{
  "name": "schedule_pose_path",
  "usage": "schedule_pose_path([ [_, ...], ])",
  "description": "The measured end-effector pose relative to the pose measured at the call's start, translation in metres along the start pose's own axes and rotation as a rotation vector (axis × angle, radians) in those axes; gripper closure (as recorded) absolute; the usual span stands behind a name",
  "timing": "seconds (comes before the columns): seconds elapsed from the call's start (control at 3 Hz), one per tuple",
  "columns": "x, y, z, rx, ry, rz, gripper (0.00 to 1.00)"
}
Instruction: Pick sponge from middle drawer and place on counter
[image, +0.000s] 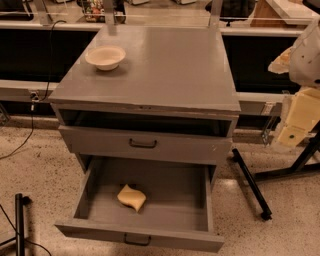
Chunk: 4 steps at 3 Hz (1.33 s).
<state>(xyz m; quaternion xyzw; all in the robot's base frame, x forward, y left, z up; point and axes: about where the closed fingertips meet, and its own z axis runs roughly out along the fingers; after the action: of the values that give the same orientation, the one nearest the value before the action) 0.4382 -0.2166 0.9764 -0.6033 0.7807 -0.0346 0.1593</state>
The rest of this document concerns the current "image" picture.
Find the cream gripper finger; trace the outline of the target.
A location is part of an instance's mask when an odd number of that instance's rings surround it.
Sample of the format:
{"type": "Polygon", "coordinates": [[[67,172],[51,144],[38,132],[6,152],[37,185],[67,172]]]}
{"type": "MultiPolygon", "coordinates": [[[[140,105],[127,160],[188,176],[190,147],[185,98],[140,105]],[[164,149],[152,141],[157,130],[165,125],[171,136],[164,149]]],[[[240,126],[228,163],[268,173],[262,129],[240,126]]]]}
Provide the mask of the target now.
{"type": "Polygon", "coordinates": [[[291,97],[288,114],[276,138],[286,147],[296,147],[320,121],[320,90],[302,87],[291,97]]]}

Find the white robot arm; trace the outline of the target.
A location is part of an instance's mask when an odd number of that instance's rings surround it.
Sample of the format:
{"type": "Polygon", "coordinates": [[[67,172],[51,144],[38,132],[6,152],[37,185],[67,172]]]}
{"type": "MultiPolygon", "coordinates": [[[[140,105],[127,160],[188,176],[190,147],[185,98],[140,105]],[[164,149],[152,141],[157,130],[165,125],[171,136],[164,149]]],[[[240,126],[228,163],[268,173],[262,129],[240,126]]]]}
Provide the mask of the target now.
{"type": "Polygon", "coordinates": [[[272,146],[296,147],[320,121],[320,26],[314,19],[294,44],[283,51],[268,67],[275,74],[288,73],[300,89],[286,96],[281,121],[276,127],[272,146]]]}

